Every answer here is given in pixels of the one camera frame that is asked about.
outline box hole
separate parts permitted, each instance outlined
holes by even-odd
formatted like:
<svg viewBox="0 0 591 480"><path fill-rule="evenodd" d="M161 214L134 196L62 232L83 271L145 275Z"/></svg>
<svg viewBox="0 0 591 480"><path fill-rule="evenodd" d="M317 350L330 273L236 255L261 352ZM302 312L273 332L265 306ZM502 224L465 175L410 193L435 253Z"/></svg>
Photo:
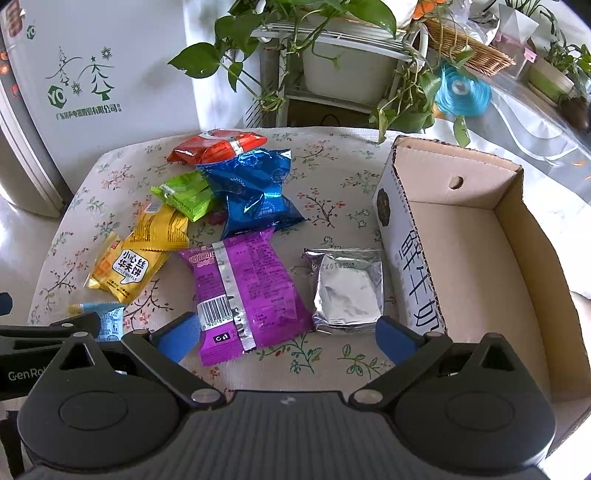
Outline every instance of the box hole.
<svg viewBox="0 0 591 480"><path fill-rule="evenodd" d="M464 185L464 179L462 177L452 177L452 179L449 181L449 187L452 190L457 190L462 185Z"/></svg>

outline potted plant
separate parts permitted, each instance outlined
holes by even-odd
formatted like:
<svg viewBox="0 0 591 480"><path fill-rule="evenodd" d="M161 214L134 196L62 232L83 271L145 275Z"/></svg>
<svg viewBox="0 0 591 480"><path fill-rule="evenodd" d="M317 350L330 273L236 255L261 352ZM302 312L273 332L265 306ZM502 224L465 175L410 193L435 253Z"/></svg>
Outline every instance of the potted plant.
<svg viewBox="0 0 591 480"><path fill-rule="evenodd" d="M314 9L303 8L314 6ZM236 91L238 82L250 91L254 98L258 99L265 111L276 111L285 99L280 95L283 85L277 89L270 89L262 85L256 78L244 70L244 60L256 50L259 40L251 37L254 29L266 23L286 20L294 25L292 35L279 48L284 49L287 56L287 71L283 76L288 77L290 57L301 55L310 50L313 54L337 63L338 59L328 55L322 55L313 51L316 39L326 29L328 23L343 14L354 15L364 22L375 24L391 35L397 30L396 19L391 10L381 0L324 0L310 2L309 0L238 0L229 10L229 15L219 18L215 22L215 43L197 43L181 51L169 63L185 74L193 78L206 78L215 74L220 68L228 73L228 82ZM310 15L319 15L323 18L314 30L307 35L299 35L298 30L302 22ZM235 60L235 53L241 52L242 58ZM468 61L473 52L467 46L461 51L452 64L459 69ZM440 79L433 73L428 65L423 69L417 67L418 60L407 63L398 74L400 75L399 87L391 93L389 99L378 104L374 120L379 128L379 141L385 139L385 131L399 129L411 133L418 132L433 125L434 97L441 85ZM246 76L249 82L254 82L260 87L260 93L251 88L242 76ZM467 145L469 138L466 124L463 118L456 120L454 133L460 145Z"/></svg>
<svg viewBox="0 0 591 480"><path fill-rule="evenodd" d="M475 77L464 67L473 54L470 47L466 47L455 58L450 57L448 62L459 72L474 79ZM420 70L417 63L407 63L399 69L398 74L399 84L396 91L389 100L380 102L370 117L370 123L379 129L379 142L384 140L388 129L417 133L432 127L435 123L435 96L441 88L441 78L435 73L435 69L426 62ZM462 147L470 144L463 115L456 118L453 133L457 143Z"/></svg>
<svg viewBox="0 0 591 480"><path fill-rule="evenodd" d="M254 53L259 44L257 38L251 37L254 29L279 20L294 25L293 33L279 46L286 50L288 59L284 79L288 77L290 57L311 50L327 24L338 16L353 15L364 22L383 28L392 36L397 30L394 15L381 0L238 0L229 13L215 22L215 43L202 42L191 45L169 63L193 78L209 77L223 68L228 73L228 82L232 89L236 91L236 84L240 82L258 99L265 111L275 111L283 105L285 100L279 93L283 85L279 85L276 90L270 89L244 70L244 60ZM299 28L311 15L319 15L322 20L311 33L300 35ZM239 61L234 59L236 52L242 53ZM257 83L260 93L251 88L242 76L249 77L249 83Z"/></svg>
<svg viewBox="0 0 591 480"><path fill-rule="evenodd" d="M405 28L411 22L417 0L384 0L387 8L394 13L397 28ZM363 23L353 18L350 12L328 23L330 31L351 34L360 31ZM312 24L322 21L320 13L310 15ZM368 31L372 36L389 39L392 32L382 28L384 34ZM416 36L409 32L409 42ZM392 74L397 60L366 50L346 48L328 43L312 45L302 51L306 88L317 95L339 98L365 105L376 105L392 85Z"/></svg>
<svg viewBox="0 0 591 480"><path fill-rule="evenodd" d="M558 104L577 84L580 96L587 98L587 79L591 76L591 54L586 45L567 45L557 40L550 43L544 58L538 56L530 70L530 87Z"/></svg>

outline orange object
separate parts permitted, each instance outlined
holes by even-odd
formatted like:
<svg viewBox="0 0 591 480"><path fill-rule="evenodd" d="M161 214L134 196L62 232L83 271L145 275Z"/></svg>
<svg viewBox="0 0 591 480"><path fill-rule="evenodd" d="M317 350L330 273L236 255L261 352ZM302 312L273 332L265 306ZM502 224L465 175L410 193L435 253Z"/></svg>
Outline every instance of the orange object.
<svg viewBox="0 0 591 480"><path fill-rule="evenodd" d="M422 0L414 9L413 19L420 20L422 17L432 12L437 4L444 4L446 0Z"/></svg>
<svg viewBox="0 0 591 480"><path fill-rule="evenodd" d="M437 104L436 104L436 103L434 103L434 104L433 104L433 116L434 116L435 118L445 118L445 117L446 117L445 113L443 113L443 112L442 112L442 111L439 109L439 107L437 106Z"/></svg>
<svg viewBox="0 0 591 480"><path fill-rule="evenodd" d="M175 147L167 161L181 161L188 165L230 160L267 143L267 138L254 132L211 130L191 137Z"/></svg>

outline snack package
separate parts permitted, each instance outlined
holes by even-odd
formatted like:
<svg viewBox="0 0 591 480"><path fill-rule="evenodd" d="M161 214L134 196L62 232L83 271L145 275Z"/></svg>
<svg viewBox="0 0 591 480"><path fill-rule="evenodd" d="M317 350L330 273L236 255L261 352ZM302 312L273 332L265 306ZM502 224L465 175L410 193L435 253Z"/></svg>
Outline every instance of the snack package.
<svg viewBox="0 0 591 480"><path fill-rule="evenodd" d="M222 238L270 226L287 228L304 220L281 194L291 168L291 150L256 148L231 160L197 168L226 203L228 221Z"/></svg>
<svg viewBox="0 0 591 480"><path fill-rule="evenodd" d="M199 170L173 177L150 190L192 222L204 216L215 204L213 192Z"/></svg>
<svg viewBox="0 0 591 480"><path fill-rule="evenodd" d="M167 258L166 252L134 248L111 232L96 257L85 287L111 292L121 303L129 305Z"/></svg>
<svg viewBox="0 0 591 480"><path fill-rule="evenodd" d="M384 313L384 274L376 249L304 250L314 279L314 327L326 333L375 330Z"/></svg>
<svg viewBox="0 0 591 480"><path fill-rule="evenodd" d="M140 250L184 250L189 248L188 225L189 219L175 208L153 202L139 214L126 243Z"/></svg>
<svg viewBox="0 0 591 480"><path fill-rule="evenodd" d="M116 342L123 336L122 303L70 303L68 315L74 317L82 313L96 312L100 317L100 332L97 342Z"/></svg>
<svg viewBox="0 0 591 480"><path fill-rule="evenodd" d="M230 160L267 143L267 138L254 132L238 130L210 130L185 140L173 149L167 161L181 161L187 165Z"/></svg>
<svg viewBox="0 0 591 480"><path fill-rule="evenodd" d="M193 270L203 365L308 332L310 313L269 244L273 229L179 252Z"/></svg>

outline open cardboard box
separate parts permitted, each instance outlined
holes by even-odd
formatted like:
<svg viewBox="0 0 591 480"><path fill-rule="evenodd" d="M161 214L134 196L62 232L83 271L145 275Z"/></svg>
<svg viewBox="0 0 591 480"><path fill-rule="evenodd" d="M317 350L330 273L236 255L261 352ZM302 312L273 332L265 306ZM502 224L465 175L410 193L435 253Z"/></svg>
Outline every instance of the open cardboard box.
<svg viewBox="0 0 591 480"><path fill-rule="evenodd" d="M552 401L553 449L591 411L581 331L591 302L577 297L575 307L522 185L523 170L510 161L398 137L374 208L400 321L420 334L445 331L455 342L503 334Z"/></svg>

